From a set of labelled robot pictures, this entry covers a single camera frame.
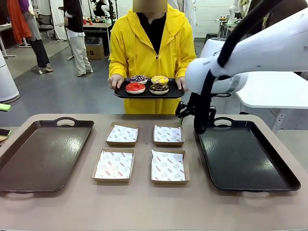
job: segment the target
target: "orange cloth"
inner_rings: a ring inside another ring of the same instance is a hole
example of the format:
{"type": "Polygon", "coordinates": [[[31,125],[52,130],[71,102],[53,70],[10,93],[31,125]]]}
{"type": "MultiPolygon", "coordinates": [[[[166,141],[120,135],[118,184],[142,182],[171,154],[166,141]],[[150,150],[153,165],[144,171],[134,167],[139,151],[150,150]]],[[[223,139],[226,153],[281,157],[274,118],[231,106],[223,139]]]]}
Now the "orange cloth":
{"type": "Polygon", "coordinates": [[[22,43],[23,38],[31,37],[31,32],[21,12],[19,1],[8,0],[8,11],[11,17],[15,40],[17,43],[22,43]]]}

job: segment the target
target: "purple shirt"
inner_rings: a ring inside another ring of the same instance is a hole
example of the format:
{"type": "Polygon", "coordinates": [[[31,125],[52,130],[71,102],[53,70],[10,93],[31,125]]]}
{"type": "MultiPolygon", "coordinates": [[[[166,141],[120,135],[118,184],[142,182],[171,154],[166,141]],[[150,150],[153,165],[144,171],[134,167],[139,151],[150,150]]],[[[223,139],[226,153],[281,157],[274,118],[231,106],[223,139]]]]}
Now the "purple shirt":
{"type": "Polygon", "coordinates": [[[21,12],[28,12],[29,11],[29,2],[28,0],[18,0],[21,12]]]}

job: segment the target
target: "hand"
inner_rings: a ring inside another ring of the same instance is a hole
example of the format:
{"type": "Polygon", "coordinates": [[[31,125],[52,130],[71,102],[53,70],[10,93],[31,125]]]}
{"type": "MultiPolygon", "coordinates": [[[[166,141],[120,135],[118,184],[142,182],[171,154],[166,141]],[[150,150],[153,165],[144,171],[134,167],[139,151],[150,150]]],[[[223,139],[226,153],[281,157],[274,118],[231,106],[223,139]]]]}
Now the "hand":
{"type": "Polygon", "coordinates": [[[185,86],[185,77],[179,77],[177,78],[177,80],[175,80],[175,82],[177,83],[179,90],[182,90],[183,88],[185,91],[188,91],[188,89],[185,86]]]}
{"type": "Polygon", "coordinates": [[[120,88],[123,82],[124,78],[119,74],[114,74],[108,78],[109,87],[112,88],[113,90],[116,89],[116,87],[120,88]]]}
{"type": "Polygon", "coordinates": [[[64,25],[68,26],[68,17],[67,16],[64,16],[64,25]]]}

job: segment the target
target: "black pants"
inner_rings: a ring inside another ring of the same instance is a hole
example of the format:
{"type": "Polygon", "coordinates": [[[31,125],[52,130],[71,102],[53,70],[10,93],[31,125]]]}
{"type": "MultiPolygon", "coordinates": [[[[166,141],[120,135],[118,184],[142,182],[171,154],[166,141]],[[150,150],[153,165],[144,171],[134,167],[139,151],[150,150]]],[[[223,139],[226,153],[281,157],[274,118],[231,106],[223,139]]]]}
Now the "black pants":
{"type": "Polygon", "coordinates": [[[49,64],[50,62],[49,62],[49,59],[48,59],[48,56],[47,56],[42,40],[37,40],[37,39],[35,41],[30,40],[30,45],[35,55],[37,56],[37,62],[38,62],[39,68],[47,67],[47,64],[49,64]]]}

